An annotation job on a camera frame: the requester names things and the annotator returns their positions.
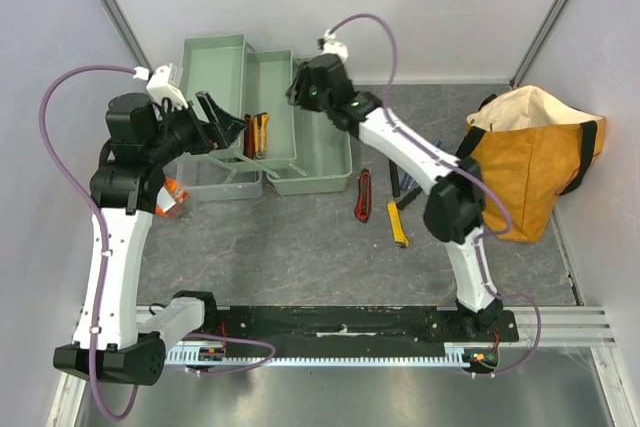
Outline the green translucent tool box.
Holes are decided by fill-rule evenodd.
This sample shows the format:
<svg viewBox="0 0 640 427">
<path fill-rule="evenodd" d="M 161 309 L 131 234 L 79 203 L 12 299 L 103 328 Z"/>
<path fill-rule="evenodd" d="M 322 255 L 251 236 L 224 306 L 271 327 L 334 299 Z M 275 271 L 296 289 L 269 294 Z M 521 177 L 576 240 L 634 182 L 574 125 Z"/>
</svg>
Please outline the green translucent tool box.
<svg viewBox="0 0 640 427">
<path fill-rule="evenodd" d="M 191 200 L 256 198 L 265 183 L 281 196 L 346 189 L 353 173 L 348 135 L 285 99 L 301 64 L 291 50 L 260 51 L 243 34 L 184 41 L 182 92 L 194 98 L 208 91 L 248 124 L 228 148 L 177 161 L 176 180 Z"/>
</svg>

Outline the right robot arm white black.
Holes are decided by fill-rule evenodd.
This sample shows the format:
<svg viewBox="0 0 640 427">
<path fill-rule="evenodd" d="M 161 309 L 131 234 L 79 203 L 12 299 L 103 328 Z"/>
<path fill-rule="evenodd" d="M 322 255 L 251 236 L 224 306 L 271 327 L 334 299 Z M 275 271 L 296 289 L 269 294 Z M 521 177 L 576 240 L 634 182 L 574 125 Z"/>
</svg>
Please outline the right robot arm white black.
<svg viewBox="0 0 640 427">
<path fill-rule="evenodd" d="M 479 165 L 434 147 L 379 97 L 356 89 L 335 54 L 302 62 L 286 98 L 292 106 L 325 114 L 338 130 L 379 151 L 417 181 L 427 196 L 425 227 L 445 245 L 454 272 L 460 333 L 477 341 L 493 331 L 503 303 L 484 250 L 486 200 Z"/>
</svg>

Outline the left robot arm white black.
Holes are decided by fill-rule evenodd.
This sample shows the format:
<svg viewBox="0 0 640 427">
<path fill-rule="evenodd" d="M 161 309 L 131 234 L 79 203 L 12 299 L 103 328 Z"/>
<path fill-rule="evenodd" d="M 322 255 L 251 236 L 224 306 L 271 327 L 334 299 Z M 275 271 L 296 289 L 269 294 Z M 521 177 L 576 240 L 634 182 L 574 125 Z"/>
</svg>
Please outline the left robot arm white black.
<svg viewBox="0 0 640 427">
<path fill-rule="evenodd" d="M 215 297 L 206 291 L 182 290 L 151 319 L 138 323 L 136 317 L 142 253 L 166 181 L 165 166 L 185 153 L 227 147 L 247 127 L 208 92 L 198 92 L 196 101 L 203 119 L 191 105 L 179 108 L 143 93 L 109 102 L 109 138 L 90 180 L 97 212 L 85 310 L 72 342 L 54 351 L 58 370 L 85 380 L 152 386 L 172 347 L 190 333 L 206 340 L 219 331 Z"/>
</svg>

